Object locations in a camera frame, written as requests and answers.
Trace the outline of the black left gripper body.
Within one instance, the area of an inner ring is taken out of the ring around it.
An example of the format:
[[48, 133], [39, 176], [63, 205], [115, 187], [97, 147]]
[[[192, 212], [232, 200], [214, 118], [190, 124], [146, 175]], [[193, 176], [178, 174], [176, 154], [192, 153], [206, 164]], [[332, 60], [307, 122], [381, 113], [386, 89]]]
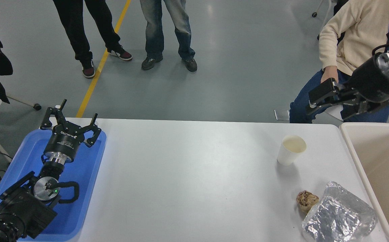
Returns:
[[61, 153], [66, 156], [66, 161], [74, 161], [79, 146], [84, 141], [84, 134], [80, 132], [81, 126], [68, 124], [63, 126], [58, 124], [53, 127], [52, 135], [44, 150], [47, 158], [55, 153]]

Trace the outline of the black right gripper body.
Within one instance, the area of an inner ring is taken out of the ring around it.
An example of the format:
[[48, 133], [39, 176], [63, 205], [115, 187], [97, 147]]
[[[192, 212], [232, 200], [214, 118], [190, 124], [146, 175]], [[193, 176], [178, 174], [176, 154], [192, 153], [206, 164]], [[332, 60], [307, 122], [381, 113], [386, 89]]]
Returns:
[[363, 98], [380, 103], [389, 99], [389, 54], [375, 54], [352, 74], [348, 86]]

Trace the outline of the person's right hand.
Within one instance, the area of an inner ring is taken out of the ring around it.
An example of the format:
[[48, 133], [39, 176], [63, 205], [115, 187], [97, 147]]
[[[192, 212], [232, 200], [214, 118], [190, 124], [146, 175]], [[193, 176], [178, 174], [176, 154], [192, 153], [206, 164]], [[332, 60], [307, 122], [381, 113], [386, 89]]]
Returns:
[[327, 66], [324, 68], [324, 73], [320, 80], [320, 83], [323, 83], [329, 78], [335, 79], [336, 82], [339, 82], [337, 66]]

